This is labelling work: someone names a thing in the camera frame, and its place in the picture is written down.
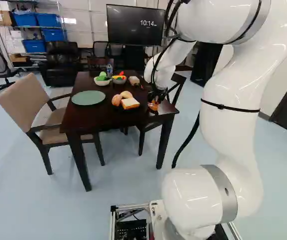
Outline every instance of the dark wooden table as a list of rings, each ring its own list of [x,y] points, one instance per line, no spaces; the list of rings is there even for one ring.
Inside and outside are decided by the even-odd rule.
[[[60,132],[66,133],[67,135],[77,169],[87,192],[90,191],[92,187],[81,142],[82,135],[97,134],[110,129],[160,122],[162,123],[162,129],[156,168],[161,169],[174,117],[175,114],[179,113],[166,99],[159,105],[158,114],[149,112],[147,103],[148,92],[151,86],[134,70],[125,70],[124,75],[127,77],[137,76],[143,85],[143,90],[131,86],[128,80],[124,85],[116,85],[111,82],[108,86],[97,86],[94,82],[94,77],[98,75],[98,71],[79,72],[72,89],[72,96],[82,91],[96,90],[105,93],[105,100],[92,106],[79,106],[72,103],[70,98],[60,126]],[[113,96],[120,94],[122,91],[131,92],[133,97],[140,102],[140,107],[123,111],[113,106],[111,102]]]

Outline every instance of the bottle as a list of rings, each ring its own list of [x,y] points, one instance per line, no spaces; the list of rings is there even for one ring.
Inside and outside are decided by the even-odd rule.
[[[113,76],[113,66],[110,63],[108,63],[106,68],[107,68],[107,77],[111,78]]]

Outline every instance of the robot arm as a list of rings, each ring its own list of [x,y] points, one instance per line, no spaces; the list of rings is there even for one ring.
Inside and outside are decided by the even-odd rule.
[[[191,0],[178,10],[185,40],[232,44],[227,66],[206,84],[200,130],[218,152],[215,165],[175,169],[162,183],[169,219],[185,239],[207,238],[216,224],[255,213],[263,185],[254,154],[254,134],[265,87],[287,57],[287,0]],[[164,89],[194,42],[176,40],[156,66]],[[150,82],[158,56],[145,69]]]

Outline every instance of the blue bin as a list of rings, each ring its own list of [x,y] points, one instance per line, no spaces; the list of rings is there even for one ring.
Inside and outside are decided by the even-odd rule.
[[[46,42],[65,41],[64,31],[61,29],[46,29],[42,28],[42,34]]]
[[[17,26],[38,26],[34,12],[25,13],[22,15],[13,13],[13,17]]]
[[[22,40],[27,53],[45,53],[45,42],[44,40]]]
[[[39,26],[42,27],[58,27],[60,28],[60,16],[57,14],[50,13],[36,13],[36,17],[39,23]]]

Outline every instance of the black monitor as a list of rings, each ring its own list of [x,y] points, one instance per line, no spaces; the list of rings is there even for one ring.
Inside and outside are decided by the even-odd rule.
[[[165,11],[162,9],[107,4],[110,43],[161,46]]]

